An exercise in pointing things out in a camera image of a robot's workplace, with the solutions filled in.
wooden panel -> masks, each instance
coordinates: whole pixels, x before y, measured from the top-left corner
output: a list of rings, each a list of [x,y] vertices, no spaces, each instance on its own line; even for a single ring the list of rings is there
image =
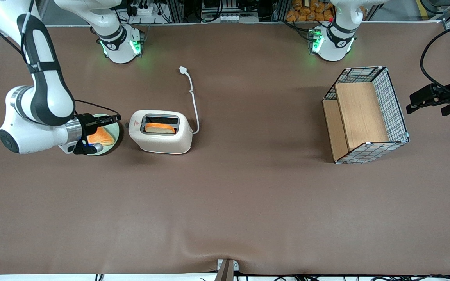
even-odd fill
[[[332,158],[336,160],[348,153],[346,144],[345,131],[343,130],[343,122],[337,100],[322,101],[324,108],[325,122],[329,133],[329,141],[331,142]]]
[[[348,150],[364,142],[389,141],[373,83],[335,85]]]

table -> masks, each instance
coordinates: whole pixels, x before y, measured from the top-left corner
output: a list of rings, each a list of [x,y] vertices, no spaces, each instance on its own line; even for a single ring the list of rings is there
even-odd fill
[[[218,258],[249,274],[450,274],[450,116],[406,115],[410,144],[336,165],[321,105],[344,68],[386,65],[405,111],[442,30],[365,23],[324,62],[284,25],[153,27],[143,58],[116,65],[87,28],[51,28],[75,98],[123,121],[153,108],[195,126],[187,67],[201,132],[185,155],[144,153],[127,130],[103,157],[0,143],[0,274],[205,272]],[[450,34],[425,67],[450,81]],[[0,125],[7,91],[30,83],[0,41]]]

light green plate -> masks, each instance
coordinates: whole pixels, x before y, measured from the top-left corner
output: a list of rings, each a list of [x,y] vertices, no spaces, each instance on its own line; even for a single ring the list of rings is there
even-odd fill
[[[93,117],[101,117],[101,116],[107,116],[107,114],[93,114]],[[88,154],[88,155],[102,155],[104,153],[109,152],[117,143],[119,140],[119,123],[109,124],[107,126],[104,126],[107,133],[111,134],[111,136],[114,138],[114,144],[111,146],[104,146],[104,149],[102,151],[94,153],[94,154]]]

black band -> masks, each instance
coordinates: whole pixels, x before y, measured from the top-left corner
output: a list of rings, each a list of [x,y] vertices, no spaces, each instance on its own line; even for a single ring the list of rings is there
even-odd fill
[[[97,35],[98,35],[98,37],[100,37],[100,39],[109,40],[109,39],[112,39],[112,38],[118,36],[123,31],[123,29],[124,29],[124,27],[122,25],[119,25],[118,30],[116,30],[116,32],[114,32],[113,34],[105,35],[105,36],[100,35],[100,34],[97,34]]]
[[[59,62],[36,62],[35,64],[27,64],[27,69],[29,70],[30,74],[43,71],[61,70]]]
[[[347,39],[343,39],[340,37],[337,37],[336,35],[334,35],[334,33],[332,33],[330,28],[327,28],[327,37],[328,39],[334,43],[334,46],[336,48],[345,48],[346,45],[348,45],[348,43],[350,41],[352,41],[353,37],[349,37]]]
[[[16,112],[21,117],[27,118],[27,119],[29,119],[29,117],[27,115],[25,115],[25,112],[23,112],[23,108],[22,108],[22,96],[23,96],[23,93],[25,93],[30,88],[31,88],[30,86],[23,87],[22,89],[20,89],[20,91],[18,92],[18,94],[16,94],[16,97],[15,97]]]
[[[102,37],[100,37],[102,39],[103,45],[106,48],[108,48],[109,50],[119,49],[119,46],[126,40],[126,35],[127,35],[126,28],[124,28],[123,26],[121,26],[121,28],[122,28],[123,33],[121,34],[121,36],[119,36],[119,38],[117,38],[114,41],[105,41],[105,40],[103,40]]]
[[[354,33],[354,32],[357,31],[358,27],[357,27],[357,28],[354,28],[354,29],[352,29],[352,30],[348,30],[348,29],[346,29],[346,28],[340,27],[340,26],[336,23],[336,14],[337,14],[337,13],[334,14],[334,18],[333,18],[333,21],[332,21],[332,26],[333,26],[333,27],[335,27],[337,30],[339,30],[339,31],[341,31],[341,32],[343,32],[343,33],[347,33],[347,34],[352,34],[352,33]]]

white toaster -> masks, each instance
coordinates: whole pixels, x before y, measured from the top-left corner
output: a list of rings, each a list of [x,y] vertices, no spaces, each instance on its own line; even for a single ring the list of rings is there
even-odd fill
[[[148,123],[171,126],[175,133],[148,133],[145,131]],[[144,151],[183,154],[191,149],[192,129],[187,118],[179,112],[138,110],[131,117],[128,132]]]

